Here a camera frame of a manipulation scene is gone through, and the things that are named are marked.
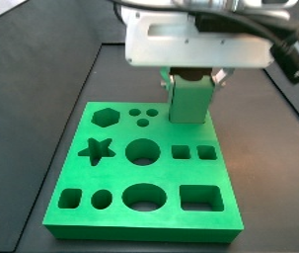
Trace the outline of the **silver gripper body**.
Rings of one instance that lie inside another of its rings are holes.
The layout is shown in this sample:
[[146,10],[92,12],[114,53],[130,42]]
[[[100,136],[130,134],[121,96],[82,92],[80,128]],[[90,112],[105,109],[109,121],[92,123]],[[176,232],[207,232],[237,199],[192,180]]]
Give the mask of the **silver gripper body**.
[[201,32],[189,14],[121,8],[125,59],[134,66],[263,68],[271,43],[245,32]]

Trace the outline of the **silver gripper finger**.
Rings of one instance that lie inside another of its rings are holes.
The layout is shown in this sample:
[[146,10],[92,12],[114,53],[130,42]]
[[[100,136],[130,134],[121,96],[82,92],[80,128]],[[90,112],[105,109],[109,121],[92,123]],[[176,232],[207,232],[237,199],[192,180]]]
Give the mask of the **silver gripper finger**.
[[159,69],[159,75],[160,75],[160,86],[167,91],[167,98],[171,98],[172,97],[173,77],[169,74],[169,68],[161,67]]
[[225,82],[229,77],[233,75],[235,69],[233,68],[221,68],[213,75],[212,75],[212,82],[213,82],[213,90],[217,91],[225,86]]

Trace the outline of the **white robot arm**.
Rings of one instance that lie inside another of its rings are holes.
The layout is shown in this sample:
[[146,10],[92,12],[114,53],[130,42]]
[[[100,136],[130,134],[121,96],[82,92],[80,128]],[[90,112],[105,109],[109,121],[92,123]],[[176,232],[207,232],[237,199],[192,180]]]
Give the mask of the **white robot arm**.
[[126,27],[125,59],[134,66],[236,68],[273,61],[275,32],[257,20],[287,22],[297,0],[109,0]]

